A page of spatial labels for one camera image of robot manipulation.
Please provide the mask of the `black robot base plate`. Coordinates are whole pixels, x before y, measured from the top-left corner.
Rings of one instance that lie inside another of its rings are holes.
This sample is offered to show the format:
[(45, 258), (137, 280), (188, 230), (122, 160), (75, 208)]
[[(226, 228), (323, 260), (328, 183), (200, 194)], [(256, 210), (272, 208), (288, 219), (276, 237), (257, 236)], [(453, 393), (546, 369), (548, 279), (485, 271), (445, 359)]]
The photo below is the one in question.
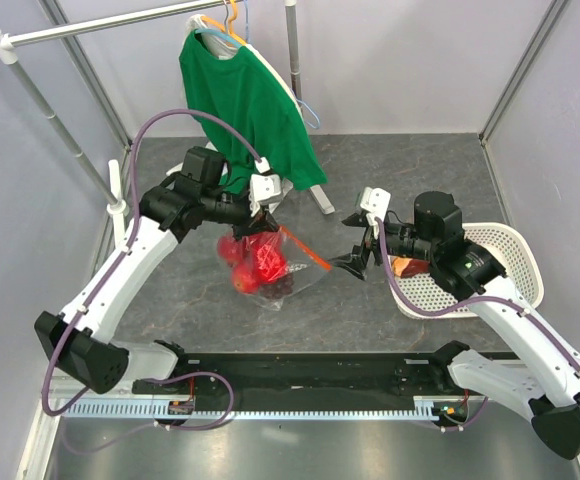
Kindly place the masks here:
[(223, 376), (234, 408), (269, 410), (406, 409), (415, 397), (464, 397), (432, 353), (189, 353), (172, 377)]

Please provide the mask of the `dark red grape bunch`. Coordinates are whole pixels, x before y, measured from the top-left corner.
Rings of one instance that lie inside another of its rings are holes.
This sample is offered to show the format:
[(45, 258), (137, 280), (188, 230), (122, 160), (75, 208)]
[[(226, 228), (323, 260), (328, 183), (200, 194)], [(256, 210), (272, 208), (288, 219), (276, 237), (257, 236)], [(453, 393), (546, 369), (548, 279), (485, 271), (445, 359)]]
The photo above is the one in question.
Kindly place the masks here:
[(281, 300), (294, 291), (294, 280), (291, 275), (285, 275), (273, 283), (260, 286), (258, 293), (268, 300)]

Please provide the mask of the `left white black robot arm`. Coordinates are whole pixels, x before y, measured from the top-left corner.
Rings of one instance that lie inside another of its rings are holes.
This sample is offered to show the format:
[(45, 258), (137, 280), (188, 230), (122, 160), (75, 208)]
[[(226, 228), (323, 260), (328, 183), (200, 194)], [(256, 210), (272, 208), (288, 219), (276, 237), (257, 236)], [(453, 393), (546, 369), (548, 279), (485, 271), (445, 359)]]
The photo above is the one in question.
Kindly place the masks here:
[(156, 267), (204, 222), (229, 225), (236, 238), (275, 232), (269, 210), (282, 197), (282, 181), (266, 159), (241, 194), (220, 180), (225, 157), (193, 147), (180, 168), (144, 193), (139, 216), (120, 245), (82, 291), (58, 314), (42, 312), (34, 324), (51, 369), (60, 369), (97, 394), (115, 387), (136, 358), (112, 339), (129, 303)]

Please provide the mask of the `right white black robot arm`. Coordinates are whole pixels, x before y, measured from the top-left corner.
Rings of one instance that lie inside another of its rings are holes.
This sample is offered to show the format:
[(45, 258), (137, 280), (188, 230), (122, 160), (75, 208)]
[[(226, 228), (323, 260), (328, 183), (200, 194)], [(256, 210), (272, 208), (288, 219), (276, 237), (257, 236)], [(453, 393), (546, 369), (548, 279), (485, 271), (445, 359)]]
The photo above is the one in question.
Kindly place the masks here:
[[(454, 197), (427, 191), (415, 198), (414, 220), (388, 219), (391, 195), (365, 188), (358, 209), (344, 225), (361, 227), (362, 241), (334, 264), (365, 279), (368, 261), (384, 267), (390, 288), (412, 312), (438, 318), (466, 308), (485, 321), (528, 369), (522, 375), (493, 362), (461, 342), (436, 353), (428, 381), (437, 392), (457, 387), (492, 399), (528, 421), (539, 439), (558, 456), (580, 454), (580, 353), (537, 312), (505, 267), (485, 247), (465, 236), (463, 215)], [(396, 281), (395, 258), (422, 260), (436, 287), (454, 299), (437, 311), (412, 303)]]

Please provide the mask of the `clear orange zip top bag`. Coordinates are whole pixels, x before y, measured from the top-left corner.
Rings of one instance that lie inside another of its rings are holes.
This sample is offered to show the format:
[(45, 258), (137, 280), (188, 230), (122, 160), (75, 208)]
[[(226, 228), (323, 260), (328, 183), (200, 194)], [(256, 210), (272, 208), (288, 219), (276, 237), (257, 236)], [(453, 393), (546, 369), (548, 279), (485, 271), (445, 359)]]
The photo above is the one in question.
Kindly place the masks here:
[(258, 306), (280, 310), (284, 301), (313, 286), (332, 265), (286, 227), (237, 239), (231, 231), (216, 244), (232, 287)]

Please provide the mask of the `red apple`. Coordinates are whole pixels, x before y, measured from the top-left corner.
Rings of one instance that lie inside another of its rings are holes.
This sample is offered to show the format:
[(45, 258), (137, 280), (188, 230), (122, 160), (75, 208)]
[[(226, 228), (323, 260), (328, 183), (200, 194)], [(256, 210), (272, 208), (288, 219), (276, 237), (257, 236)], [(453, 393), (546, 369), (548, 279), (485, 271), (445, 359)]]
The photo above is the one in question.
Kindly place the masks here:
[(273, 283), (286, 275), (288, 265), (282, 252), (283, 238), (278, 232), (266, 232), (248, 238), (252, 265), (259, 273), (262, 284)]
[(254, 294), (262, 285), (262, 280), (250, 263), (240, 263), (234, 267), (231, 276), (234, 288), (243, 294)]
[(236, 240), (231, 234), (227, 234), (219, 238), (217, 253), (229, 267), (234, 267), (244, 259), (245, 246), (242, 240)]

